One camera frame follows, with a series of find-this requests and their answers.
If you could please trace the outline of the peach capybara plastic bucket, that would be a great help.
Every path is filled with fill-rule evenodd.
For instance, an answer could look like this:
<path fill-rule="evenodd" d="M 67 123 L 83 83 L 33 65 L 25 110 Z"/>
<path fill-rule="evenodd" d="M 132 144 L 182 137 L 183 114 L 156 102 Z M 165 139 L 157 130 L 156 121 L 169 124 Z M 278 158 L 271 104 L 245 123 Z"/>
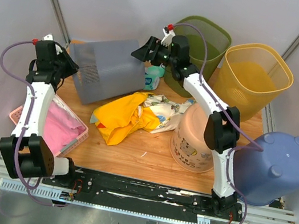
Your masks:
<path fill-rule="evenodd" d="M 184 169 L 204 173 L 213 169 L 213 156 L 204 140 L 208 117 L 198 103 L 187 108 L 172 133 L 170 151 Z"/>

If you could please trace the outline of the grey slatted waste basket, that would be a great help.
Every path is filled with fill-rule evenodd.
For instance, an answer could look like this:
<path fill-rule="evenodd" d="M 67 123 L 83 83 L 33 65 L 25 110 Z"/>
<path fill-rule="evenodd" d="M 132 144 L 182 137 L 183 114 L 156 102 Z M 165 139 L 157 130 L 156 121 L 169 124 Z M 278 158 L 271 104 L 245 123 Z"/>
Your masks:
<path fill-rule="evenodd" d="M 74 85 L 83 105 L 142 90 L 145 65 L 131 53 L 137 40 L 74 43 L 70 57 L 79 66 Z"/>

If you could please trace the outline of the green slatted waste basket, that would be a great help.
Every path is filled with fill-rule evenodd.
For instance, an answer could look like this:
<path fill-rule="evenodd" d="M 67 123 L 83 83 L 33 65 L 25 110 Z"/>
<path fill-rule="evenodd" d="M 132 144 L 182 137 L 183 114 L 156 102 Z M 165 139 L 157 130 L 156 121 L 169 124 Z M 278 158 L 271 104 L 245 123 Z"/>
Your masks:
<path fill-rule="evenodd" d="M 203 76 L 209 81 L 231 45 L 231 36 L 205 17 L 185 17 L 179 23 L 182 25 L 174 28 L 175 34 L 188 38 L 190 62 L 198 69 L 204 67 Z"/>

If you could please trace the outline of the blue plastic bucket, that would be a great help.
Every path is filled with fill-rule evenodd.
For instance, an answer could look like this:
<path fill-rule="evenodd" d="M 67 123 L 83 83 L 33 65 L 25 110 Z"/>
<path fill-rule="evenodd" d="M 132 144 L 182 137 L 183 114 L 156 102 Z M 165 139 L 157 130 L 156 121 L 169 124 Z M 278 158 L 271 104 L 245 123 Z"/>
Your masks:
<path fill-rule="evenodd" d="M 249 205 L 266 206 L 299 189 L 299 136 L 270 132 L 254 141 L 263 151 L 236 151 L 233 181 Z"/>

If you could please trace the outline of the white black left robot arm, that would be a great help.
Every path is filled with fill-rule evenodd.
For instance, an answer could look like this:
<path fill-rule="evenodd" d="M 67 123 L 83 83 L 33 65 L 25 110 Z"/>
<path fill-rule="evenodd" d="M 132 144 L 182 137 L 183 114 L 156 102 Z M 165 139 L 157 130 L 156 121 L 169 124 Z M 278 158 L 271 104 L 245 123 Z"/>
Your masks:
<path fill-rule="evenodd" d="M 47 112 L 61 81 L 78 71 L 67 51 L 52 39 L 33 42 L 36 59 L 24 79 L 27 96 L 11 136 L 0 140 L 0 152 L 11 178 L 54 177 L 67 188 L 76 182 L 71 158 L 55 157 L 43 138 Z"/>

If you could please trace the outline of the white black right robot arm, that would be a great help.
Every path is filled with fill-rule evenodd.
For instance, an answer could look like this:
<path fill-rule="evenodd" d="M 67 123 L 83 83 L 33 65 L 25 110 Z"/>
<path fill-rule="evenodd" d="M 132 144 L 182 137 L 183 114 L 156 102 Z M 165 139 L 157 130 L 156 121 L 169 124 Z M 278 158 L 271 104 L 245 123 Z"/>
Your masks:
<path fill-rule="evenodd" d="M 209 84 L 190 62 L 189 43 L 185 36 L 174 36 L 167 46 L 156 37 L 136 49 L 131 55 L 152 65 L 168 65 L 174 80 L 183 85 L 208 117 L 204 140 L 213 156 L 215 181 L 211 191 L 210 210 L 216 217 L 230 212 L 237 203 L 233 185 L 234 147 L 240 138 L 240 113 L 215 96 Z"/>

